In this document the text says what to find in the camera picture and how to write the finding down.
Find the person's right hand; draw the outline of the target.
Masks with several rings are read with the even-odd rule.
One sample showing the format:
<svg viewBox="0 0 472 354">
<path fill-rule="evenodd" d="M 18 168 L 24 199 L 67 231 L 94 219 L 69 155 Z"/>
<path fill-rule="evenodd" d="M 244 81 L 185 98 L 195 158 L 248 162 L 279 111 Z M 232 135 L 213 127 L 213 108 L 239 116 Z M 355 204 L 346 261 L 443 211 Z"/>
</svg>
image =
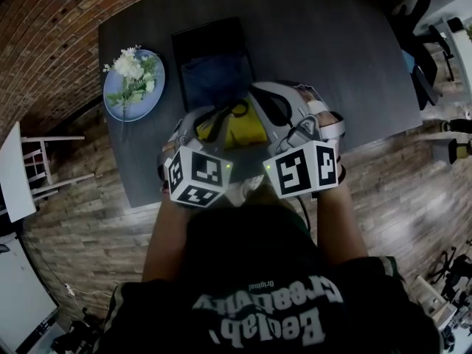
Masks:
<svg viewBox="0 0 472 354">
<path fill-rule="evenodd" d="M 309 107 L 309 111 L 316 118 L 316 127 L 322 141 L 339 141 L 345 135 L 344 118 L 327 106 L 314 87 L 299 84 L 296 90 L 300 93 Z"/>
</svg>

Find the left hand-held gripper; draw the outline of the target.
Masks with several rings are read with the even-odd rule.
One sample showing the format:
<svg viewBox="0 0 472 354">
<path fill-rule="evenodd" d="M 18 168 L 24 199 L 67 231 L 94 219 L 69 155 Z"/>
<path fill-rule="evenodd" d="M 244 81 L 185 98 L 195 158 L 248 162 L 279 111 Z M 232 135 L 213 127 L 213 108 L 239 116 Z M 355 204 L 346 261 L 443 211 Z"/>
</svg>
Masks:
<svg viewBox="0 0 472 354">
<path fill-rule="evenodd" d="M 181 119 L 170 137 L 172 153 L 163 152 L 170 199 L 207 208 L 228 189 L 233 163 L 212 154 L 225 151 L 230 106 L 204 106 Z"/>
</svg>

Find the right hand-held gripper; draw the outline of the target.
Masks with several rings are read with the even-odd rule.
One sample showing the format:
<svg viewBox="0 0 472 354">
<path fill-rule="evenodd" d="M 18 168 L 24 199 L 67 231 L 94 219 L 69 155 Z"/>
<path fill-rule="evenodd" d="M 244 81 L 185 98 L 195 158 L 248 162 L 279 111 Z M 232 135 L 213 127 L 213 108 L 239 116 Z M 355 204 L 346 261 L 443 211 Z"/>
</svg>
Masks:
<svg viewBox="0 0 472 354">
<path fill-rule="evenodd" d="M 322 132 L 328 127 L 318 127 L 313 115 L 295 126 L 308 108 L 294 84 L 255 82 L 249 86 L 249 97 L 268 140 L 280 139 L 271 146 L 271 157 L 263 162 L 277 196 L 289 198 L 337 187 L 339 135 L 324 139 Z"/>
</svg>

